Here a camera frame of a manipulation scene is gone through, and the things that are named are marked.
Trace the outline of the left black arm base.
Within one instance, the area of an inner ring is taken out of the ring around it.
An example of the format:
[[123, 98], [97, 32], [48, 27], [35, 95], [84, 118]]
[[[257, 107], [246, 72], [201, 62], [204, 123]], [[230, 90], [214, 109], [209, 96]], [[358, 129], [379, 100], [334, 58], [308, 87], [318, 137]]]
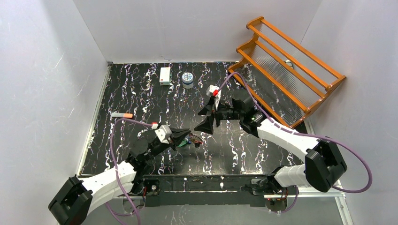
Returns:
[[140, 182], [124, 183], [122, 186], [128, 195], [151, 196], [158, 195], [160, 190], [160, 181], [157, 179], [145, 178]]

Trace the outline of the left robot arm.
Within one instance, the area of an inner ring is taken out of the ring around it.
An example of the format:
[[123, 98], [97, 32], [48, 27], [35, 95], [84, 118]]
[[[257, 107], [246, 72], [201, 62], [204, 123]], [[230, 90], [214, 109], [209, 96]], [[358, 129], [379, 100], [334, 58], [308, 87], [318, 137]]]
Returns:
[[154, 131], [151, 141], [134, 141], [128, 157], [105, 172], [80, 179], [69, 177], [48, 205], [60, 225], [80, 225], [94, 209], [120, 195], [136, 193], [144, 187], [144, 175], [149, 173], [148, 161], [165, 150], [176, 150], [191, 136], [188, 128], [162, 125]]

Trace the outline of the metal keyring with red handle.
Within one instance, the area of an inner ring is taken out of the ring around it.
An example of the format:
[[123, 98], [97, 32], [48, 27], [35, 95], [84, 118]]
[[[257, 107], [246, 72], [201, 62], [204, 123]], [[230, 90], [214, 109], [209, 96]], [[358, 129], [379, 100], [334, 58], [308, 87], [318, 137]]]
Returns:
[[195, 148], [200, 147], [200, 145], [203, 143], [203, 140], [201, 136], [189, 133], [183, 141], [178, 145], [178, 147], [183, 147], [185, 145], [190, 145], [193, 144]]

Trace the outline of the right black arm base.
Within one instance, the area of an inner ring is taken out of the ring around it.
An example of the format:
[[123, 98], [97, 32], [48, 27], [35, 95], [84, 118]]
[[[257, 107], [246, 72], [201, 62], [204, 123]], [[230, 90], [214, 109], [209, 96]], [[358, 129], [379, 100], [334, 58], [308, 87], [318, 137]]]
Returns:
[[251, 183], [245, 184], [241, 189], [254, 196], [271, 195], [265, 198], [265, 206], [271, 212], [282, 212], [287, 209], [289, 190], [287, 187], [281, 187], [274, 180], [251, 179]]

